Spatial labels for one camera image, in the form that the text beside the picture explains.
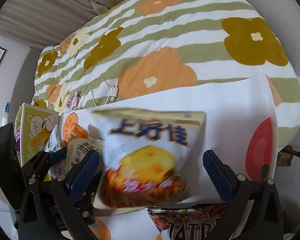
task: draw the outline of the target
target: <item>cheese image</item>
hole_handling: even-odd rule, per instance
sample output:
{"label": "cheese image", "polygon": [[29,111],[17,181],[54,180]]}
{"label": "cheese image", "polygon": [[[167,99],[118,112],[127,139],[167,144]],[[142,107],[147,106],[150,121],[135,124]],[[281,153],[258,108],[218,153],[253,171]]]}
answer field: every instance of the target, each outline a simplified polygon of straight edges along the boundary
{"label": "cheese image", "polygon": [[170,152],[148,145],[121,159],[122,175],[141,183],[161,183],[168,179],[178,165]]}

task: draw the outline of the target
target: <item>bed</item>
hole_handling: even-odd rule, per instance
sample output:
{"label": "bed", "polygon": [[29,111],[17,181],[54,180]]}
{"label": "bed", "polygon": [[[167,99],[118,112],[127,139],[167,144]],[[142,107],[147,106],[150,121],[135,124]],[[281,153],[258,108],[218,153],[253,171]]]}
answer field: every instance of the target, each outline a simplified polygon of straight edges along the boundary
{"label": "bed", "polygon": [[62,114],[145,94],[243,80],[263,72],[278,94],[278,148],[300,125],[300,79],[275,34],[246,0],[124,0],[38,61],[33,104]]}

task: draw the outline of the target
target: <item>beige curtain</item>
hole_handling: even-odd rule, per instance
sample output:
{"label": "beige curtain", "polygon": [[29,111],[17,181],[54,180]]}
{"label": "beige curtain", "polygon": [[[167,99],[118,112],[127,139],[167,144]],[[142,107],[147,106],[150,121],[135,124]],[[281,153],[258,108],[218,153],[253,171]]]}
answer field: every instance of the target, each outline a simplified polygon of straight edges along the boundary
{"label": "beige curtain", "polygon": [[7,0],[0,34],[37,49],[60,44],[95,16],[122,0]]}

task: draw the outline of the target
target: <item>screw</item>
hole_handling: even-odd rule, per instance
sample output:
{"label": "screw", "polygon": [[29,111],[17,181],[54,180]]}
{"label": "screw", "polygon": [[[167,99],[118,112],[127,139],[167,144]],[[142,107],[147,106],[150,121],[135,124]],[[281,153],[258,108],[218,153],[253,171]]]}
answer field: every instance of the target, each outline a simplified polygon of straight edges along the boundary
{"label": "screw", "polygon": [[29,184],[30,184],[30,185],[31,185],[31,184],[34,184],[35,181],[36,181],[36,179],[31,178],[31,179],[29,179]]}
{"label": "screw", "polygon": [[270,185],[273,185],[273,184],[274,184],[274,180],[272,180],[272,179],[267,179],[266,181],[267,181],[267,183],[270,184]]}
{"label": "screw", "polygon": [[246,177],[245,177],[243,174],[239,174],[239,175],[237,175],[237,179],[238,179],[239,181],[245,181],[245,180],[246,180]]}
{"label": "screw", "polygon": [[83,216],[84,218],[87,218],[87,217],[89,216],[89,212],[88,212],[88,211],[84,211],[84,212],[82,213],[82,216]]}
{"label": "screw", "polygon": [[65,174],[61,174],[57,177],[57,180],[58,181],[63,181],[64,179],[66,178],[66,175]]}

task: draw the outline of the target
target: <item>dark red snack package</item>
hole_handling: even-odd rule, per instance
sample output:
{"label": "dark red snack package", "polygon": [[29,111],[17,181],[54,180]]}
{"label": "dark red snack package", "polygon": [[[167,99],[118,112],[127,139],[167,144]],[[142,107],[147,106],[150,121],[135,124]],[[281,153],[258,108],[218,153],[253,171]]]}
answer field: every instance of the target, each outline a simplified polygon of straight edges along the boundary
{"label": "dark red snack package", "polygon": [[188,209],[148,208],[160,234],[156,240],[203,240],[226,213],[229,205],[198,204]]}

